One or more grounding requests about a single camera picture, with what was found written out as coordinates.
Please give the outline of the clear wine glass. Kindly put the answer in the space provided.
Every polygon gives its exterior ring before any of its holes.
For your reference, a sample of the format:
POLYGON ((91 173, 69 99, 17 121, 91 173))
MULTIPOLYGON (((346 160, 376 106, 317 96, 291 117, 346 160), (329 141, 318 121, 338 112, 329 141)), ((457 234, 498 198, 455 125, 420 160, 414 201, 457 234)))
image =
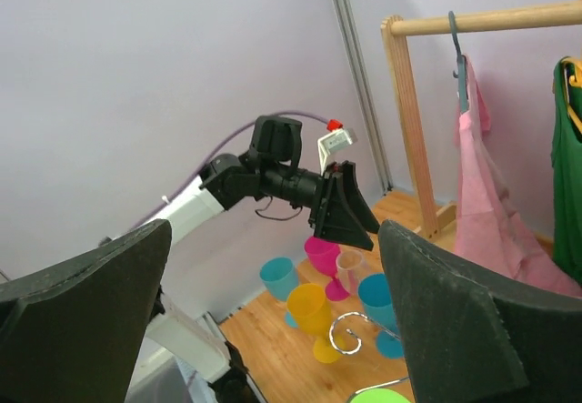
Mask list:
POLYGON ((361 281, 371 274, 366 258, 357 250, 341 252, 336 258, 336 268, 342 288, 351 296, 357 294, 361 281))

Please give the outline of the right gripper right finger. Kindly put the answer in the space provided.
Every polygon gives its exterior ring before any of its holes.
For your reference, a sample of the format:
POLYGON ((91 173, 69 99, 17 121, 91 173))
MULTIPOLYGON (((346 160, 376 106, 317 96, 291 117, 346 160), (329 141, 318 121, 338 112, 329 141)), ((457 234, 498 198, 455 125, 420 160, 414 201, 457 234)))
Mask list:
POLYGON ((580 299, 501 276, 392 220, 378 244, 416 401, 580 401, 580 299))

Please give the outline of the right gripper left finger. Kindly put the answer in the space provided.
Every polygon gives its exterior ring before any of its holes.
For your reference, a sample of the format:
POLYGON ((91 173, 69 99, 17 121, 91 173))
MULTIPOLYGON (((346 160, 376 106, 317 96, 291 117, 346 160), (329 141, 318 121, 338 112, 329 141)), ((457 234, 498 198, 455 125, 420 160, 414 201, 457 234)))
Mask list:
POLYGON ((155 220, 2 284, 2 401, 124 401, 171 240, 155 220))

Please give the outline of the magenta plastic wine glass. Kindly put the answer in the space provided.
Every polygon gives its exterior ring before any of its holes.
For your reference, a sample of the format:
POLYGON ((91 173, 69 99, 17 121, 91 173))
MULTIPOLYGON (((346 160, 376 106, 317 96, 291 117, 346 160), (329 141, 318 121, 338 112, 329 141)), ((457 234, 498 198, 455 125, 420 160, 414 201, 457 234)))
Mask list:
POLYGON ((325 286, 327 298, 334 302, 347 299, 350 294, 337 278, 336 258, 340 255, 340 246, 317 237, 309 237, 304 244, 304 250, 315 270, 330 278, 325 286))

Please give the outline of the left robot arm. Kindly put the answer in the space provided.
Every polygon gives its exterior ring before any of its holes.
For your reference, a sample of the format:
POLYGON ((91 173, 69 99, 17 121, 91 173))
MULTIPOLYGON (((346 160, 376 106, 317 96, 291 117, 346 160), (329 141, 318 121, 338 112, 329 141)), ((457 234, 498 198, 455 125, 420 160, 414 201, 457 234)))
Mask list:
MULTIPOLYGON (((327 133, 317 142, 320 170, 308 171, 299 165, 304 117, 301 111, 259 116, 248 124, 253 135, 245 153, 223 154, 215 148, 162 206, 137 224, 165 219, 177 244, 246 197, 278 198, 294 209, 309 209, 308 224, 315 237, 372 249, 371 235, 380 225, 358 188, 356 166, 328 159, 352 145, 354 138, 341 123, 314 116, 326 125, 327 133)), ((200 327, 164 291, 156 294, 145 335, 192 367, 191 378, 204 380, 216 402, 263 401, 238 349, 200 327)))

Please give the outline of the blue wine glass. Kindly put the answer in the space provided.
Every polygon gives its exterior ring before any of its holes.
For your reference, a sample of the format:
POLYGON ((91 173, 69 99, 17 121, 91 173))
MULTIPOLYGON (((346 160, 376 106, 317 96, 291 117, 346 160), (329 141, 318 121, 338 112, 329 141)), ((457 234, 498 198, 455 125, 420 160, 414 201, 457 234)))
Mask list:
POLYGON ((376 336, 376 349, 385 358, 399 359, 404 356, 399 340, 399 330, 392 297, 384 274, 365 277, 359 284, 357 295, 366 315, 389 332, 380 330, 376 336))
POLYGON ((275 257, 259 271, 266 290, 280 302, 286 303, 291 292, 300 285, 294 262, 288 257, 275 257))

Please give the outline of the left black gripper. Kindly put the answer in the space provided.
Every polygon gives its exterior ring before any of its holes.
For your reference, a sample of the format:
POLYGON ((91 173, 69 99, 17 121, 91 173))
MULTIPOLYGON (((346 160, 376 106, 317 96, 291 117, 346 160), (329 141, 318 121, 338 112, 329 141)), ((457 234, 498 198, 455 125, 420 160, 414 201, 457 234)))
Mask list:
POLYGON ((374 248, 370 235, 378 232, 380 224, 359 189, 354 162, 326 168, 308 222, 314 236, 325 241, 367 251, 374 248))

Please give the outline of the yellow plastic wine glass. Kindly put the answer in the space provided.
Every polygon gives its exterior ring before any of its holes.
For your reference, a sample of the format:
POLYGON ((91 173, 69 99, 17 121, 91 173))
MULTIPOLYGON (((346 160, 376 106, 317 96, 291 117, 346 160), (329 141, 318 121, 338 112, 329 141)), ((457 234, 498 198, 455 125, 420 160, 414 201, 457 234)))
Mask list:
POLYGON ((300 330, 315 338, 313 354, 323 364, 341 358, 330 340, 329 330, 334 321, 325 290, 314 283, 301 284, 291 291, 286 309, 300 330))

